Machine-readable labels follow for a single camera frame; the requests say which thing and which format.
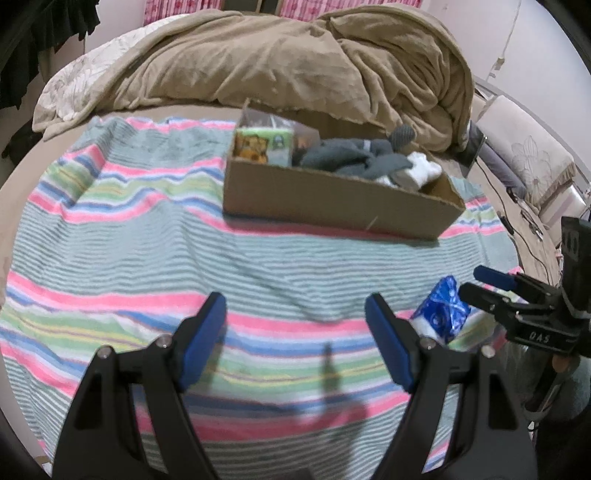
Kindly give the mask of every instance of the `beige blanket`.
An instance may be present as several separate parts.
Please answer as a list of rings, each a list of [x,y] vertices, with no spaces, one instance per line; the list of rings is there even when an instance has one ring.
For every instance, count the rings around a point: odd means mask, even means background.
[[[451,34],[404,5],[366,6],[305,23],[269,15],[207,10],[145,37],[85,92],[64,121],[35,110],[34,130],[51,138],[94,110],[113,111],[200,100],[241,106],[246,98],[343,135],[401,123],[432,151],[464,146],[473,82]]]

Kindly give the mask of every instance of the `pink curtain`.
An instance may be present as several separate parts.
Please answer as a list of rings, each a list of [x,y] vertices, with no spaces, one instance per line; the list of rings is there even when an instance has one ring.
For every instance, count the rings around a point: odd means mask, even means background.
[[[406,4],[420,7],[423,0],[284,0],[281,17],[309,22],[316,17],[334,10],[358,7],[360,5]]]
[[[309,22],[332,10],[399,3],[420,7],[423,0],[284,0],[280,15]],[[206,8],[219,8],[222,0],[146,0],[144,25],[178,14],[191,14]]]
[[[197,10],[219,8],[222,0],[146,0],[144,25],[179,14],[192,14]]]

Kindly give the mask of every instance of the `screw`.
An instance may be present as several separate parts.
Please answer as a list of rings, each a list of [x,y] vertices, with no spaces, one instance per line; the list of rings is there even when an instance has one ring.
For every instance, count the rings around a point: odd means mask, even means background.
[[[156,345],[160,348],[168,348],[173,344],[173,336],[169,333],[165,333],[164,335],[160,335],[156,338]]]
[[[113,349],[109,345],[103,345],[96,351],[96,354],[99,356],[99,358],[104,360],[111,354],[112,351]]]
[[[421,339],[418,341],[418,344],[425,350],[432,350],[436,347],[437,342],[429,337],[421,337]]]
[[[495,356],[495,349],[493,347],[491,347],[490,345],[483,345],[482,348],[480,349],[480,352],[482,353],[482,355],[484,355],[487,358],[493,358]]]

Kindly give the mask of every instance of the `blue plastic bag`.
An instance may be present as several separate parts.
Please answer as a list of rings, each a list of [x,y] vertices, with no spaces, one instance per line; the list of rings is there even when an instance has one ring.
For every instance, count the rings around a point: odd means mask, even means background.
[[[448,275],[435,285],[411,319],[424,317],[437,335],[449,343],[460,333],[468,315],[470,306],[460,300],[456,279]]]

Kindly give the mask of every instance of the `striped blanket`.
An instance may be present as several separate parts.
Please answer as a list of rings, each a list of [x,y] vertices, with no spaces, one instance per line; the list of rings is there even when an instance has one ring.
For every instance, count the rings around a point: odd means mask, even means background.
[[[465,282],[479,264],[518,265],[494,210],[465,180],[453,181],[467,209],[437,242],[224,217],[232,129],[95,118],[31,193],[0,348],[50,457],[96,348],[145,346],[216,290],[227,325],[184,402],[219,475],[368,478],[408,398],[363,319],[366,296],[379,291],[408,317],[444,275]],[[492,325],[476,312],[454,346],[473,346]],[[445,451],[456,397],[451,388],[426,468]],[[147,455],[161,466],[141,392],[136,405]]]

